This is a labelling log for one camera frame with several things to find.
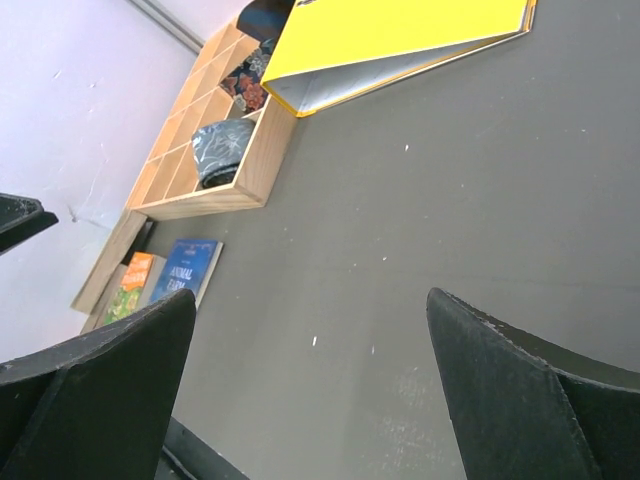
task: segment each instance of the wooden cubby shelf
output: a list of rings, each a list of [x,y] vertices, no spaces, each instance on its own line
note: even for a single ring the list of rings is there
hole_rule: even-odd
[[[227,25],[209,40],[151,149],[127,208],[169,220],[264,206],[296,125],[273,98],[246,115],[256,122],[232,183],[199,188],[191,136],[200,127],[242,116],[220,81],[258,47],[257,40]]]

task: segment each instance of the shelf compartment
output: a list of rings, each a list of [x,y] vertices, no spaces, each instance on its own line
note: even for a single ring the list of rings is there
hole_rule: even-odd
[[[195,99],[195,94],[200,87],[200,83],[204,78],[204,74],[205,70],[202,69],[187,77],[182,90],[180,90],[180,93],[178,94],[178,98],[176,99],[173,107],[171,108],[171,111],[169,112],[169,116],[172,116],[184,110],[189,106],[191,102],[193,102],[193,100]]]
[[[229,49],[222,55],[214,58],[204,69],[200,86],[196,90],[194,99],[203,97],[204,95],[211,93],[218,87],[222,80],[222,72],[224,71],[229,58],[231,57],[232,50]]]
[[[260,110],[256,128],[234,179],[236,188],[266,204],[297,122],[273,97]]]
[[[240,30],[236,28],[237,19],[234,19],[229,25],[227,25],[222,31],[222,37],[220,38],[220,42],[218,43],[214,57],[223,53],[227,48],[232,46],[234,43],[237,43],[242,38],[247,38],[247,36],[242,33]]]
[[[229,53],[227,61],[222,68],[222,73],[220,75],[220,80],[229,75],[236,67],[239,67],[242,62],[246,60],[246,58],[253,52],[258,46],[260,42],[258,42],[255,38],[251,37],[242,37],[233,47]]]
[[[247,113],[246,115],[243,115],[242,118],[248,118],[250,120],[253,120],[254,122],[257,122],[261,114],[262,108],[260,110],[256,110],[255,112]]]
[[[187,145],[169,152],[162,157],[162,161],[158,166],[158,171],[156,172],[153,182],[144,197],[145,204],[162,200],[165,197],[186,149]]]
[[[182,123],[169,145],[169,151],[175,150],[191,141],[191,137],[198,130],[200,119],[207,109],[209,97],[203,97],[189,105],[182,117]]]
[[[176,169],[176,173],[171,180],[171,185],[165,195],[165,199],[171,199],[193,192],[198,185],[198,172],[196,171],[195,161],[193,159],[193,147],[187,145],[180,164]]]
[[[233,100],[222,88],[216,88],[207,97],[207,106],[202,112],[198,122],[198,128],[220,122],[229,116]]]
[[[162,157],[159,157],[151,159],[144,164],[142,171],[140,172],[140,175],[138,175],[138,179],[131,190],[131,194],[127,200],[127,206],[135,208],[142,205],[149,188],[151,188],[153,179],[156,176],[156,172],[158,171],[161,161]]]
[[[200,53],[198,54],[198,58],[196,58],[196,61],[193,64],[193,67],[191,67],[191,73],[189,75],[193,75],[215,58],[218,52],[218,47],[220,45],[220,42],[222,41],[222,37],[226,33],[226,30],[226,27],[222,30],[219,30],[213,35],[213,37],[209,39],[207,43],[204,44],[204,46],[200,50]]]
[[[180,112],[176,115],[173,115],[172,117],[169,117],[167,121],[164,122],[162,130],[160,130],[160,134],[156,139],[156,143],[153,144],[153,148],[151,149],[151,153],[149,154],[150,160],[161,157],[167,152],[167,150],[170,150],[173,139],[182,126],[184,114],[185,112]]]

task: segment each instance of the children's book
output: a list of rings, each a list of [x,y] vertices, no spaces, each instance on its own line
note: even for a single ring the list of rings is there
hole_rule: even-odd
[[[222,242],[216,240],[176,240],[149,303],[188,288],[196,296],[196,307],[200,305],[221,251]]]
[[[115,297],[107,310],[105,325],[129,316],[135,311],[152,264],[153,255],[150,253],[136,252],[133,254]]]

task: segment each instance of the dark gray surface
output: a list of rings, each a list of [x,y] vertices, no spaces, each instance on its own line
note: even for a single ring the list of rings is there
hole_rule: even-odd
[[[434,286],[640,370],[638,18],[541,0],[530,35],[301,121],[266,208],[159,225],[158,253],[226,243],[178,420],[252,480],[464,478]]]

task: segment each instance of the wooden shelf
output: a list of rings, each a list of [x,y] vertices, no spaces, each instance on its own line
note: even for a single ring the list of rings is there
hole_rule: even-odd
[[[202,190],[191,146],[191,137],[200,127],[242,117],[219,84],[257,47],[258,41],[237,30],[235,21],[205,44],[73,308],[87,314],[95,311],[102,291],[148,217],[168,220],[267,203],[297,122],[273,98],[261,110],[245,115],[256,127],[232,183]]]

